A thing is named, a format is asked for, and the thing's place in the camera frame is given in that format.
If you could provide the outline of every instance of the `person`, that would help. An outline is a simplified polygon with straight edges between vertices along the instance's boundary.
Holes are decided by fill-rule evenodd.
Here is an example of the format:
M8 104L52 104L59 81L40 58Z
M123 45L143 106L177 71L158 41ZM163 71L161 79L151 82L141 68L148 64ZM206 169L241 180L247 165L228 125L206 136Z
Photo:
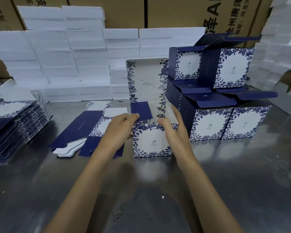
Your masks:
M168 144L186 178L204 233L244 232L195 158L180 112L174 106L172 109L179 123L177 131L167 118L159 118L158 123L164 127ZM129 137L138 118L138 114L127 113L113 117L88 164L44 233L86 232L104 169Z

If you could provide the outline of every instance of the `table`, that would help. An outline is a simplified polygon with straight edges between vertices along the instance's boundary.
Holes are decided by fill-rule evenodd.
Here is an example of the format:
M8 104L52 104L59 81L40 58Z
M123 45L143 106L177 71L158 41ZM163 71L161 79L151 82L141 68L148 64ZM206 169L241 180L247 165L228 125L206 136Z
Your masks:
M57 158L47 146L86 104L47 104L50 123L0 166L0 233L42 232L57 211L88 158ZM111 103L125 106L128 100ZM246 232L291 232L291 116L273 106L253 138L191 144ZM134 159L128 140L123 157L108 167L88 232L190 231L202 232L174 157Z

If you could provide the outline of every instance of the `shiny metal surface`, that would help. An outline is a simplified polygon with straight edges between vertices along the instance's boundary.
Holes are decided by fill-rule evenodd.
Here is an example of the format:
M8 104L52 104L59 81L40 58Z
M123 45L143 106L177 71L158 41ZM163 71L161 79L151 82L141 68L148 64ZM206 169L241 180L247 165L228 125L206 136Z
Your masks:
M0 233L42 232L88 158L58 159L46 147L86 101L49 103L51 122L0 166ZM129 107L112 101L112 107ZM291 233L291 116L273 106L252 139L192 143L194 153L246 232ZM88 232L202 232L174 157L112 160Z

